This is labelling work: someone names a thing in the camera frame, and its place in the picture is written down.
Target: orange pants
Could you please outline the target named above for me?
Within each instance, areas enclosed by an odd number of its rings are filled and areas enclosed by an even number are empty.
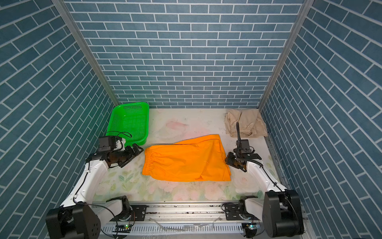
[[[230,181],[219,135],[207,135],[145,150],[143,175],[173,182]]]

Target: green plastic basket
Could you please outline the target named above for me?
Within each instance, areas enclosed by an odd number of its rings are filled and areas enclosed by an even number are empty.
[[[118,105],[112,111],[107,132],[106,135],[118,135],[126,139],[126,145],[144,145],[149,134],[149,105],[144,102]],[[129,132],[132,137],[119,132]]]

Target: floral tablecloth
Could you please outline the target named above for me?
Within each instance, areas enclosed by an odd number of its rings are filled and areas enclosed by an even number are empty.
[[[217,133],[228,153],[235,147],[236,139],[225,134],[224,114],[225,109],[151,109],[149,137],[144,148]],[[264,138],[249,140],[263,164],[277,178]],[[230,167],[230,182],[168,182],[142,175],[143,164],[144,153],[141,153],[125,167],[109,169],[98,186],[94,201],[121,195],[126,195],[129,201],[166,202],[237,200],[243,195],[264,198],[256,179],[233,167]]]

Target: brick wallpaper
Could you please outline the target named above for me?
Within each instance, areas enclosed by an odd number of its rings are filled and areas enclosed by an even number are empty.
[[[65,2],[122,103],[248,108],[303,0]]]
[[[0,238],[45,238],[113,105],[50,0],[0,1]]]
[[[317,238],[382,238],[381,13],[316,0],[263,111]]]

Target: beige pants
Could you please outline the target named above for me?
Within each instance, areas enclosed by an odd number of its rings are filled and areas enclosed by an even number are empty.
[[[237,137],[236,122],[239,122],[240,136],[255,138],[268,136],[267,128],[259,109],[228,109],[225,115],[225,132],[231,137]]]

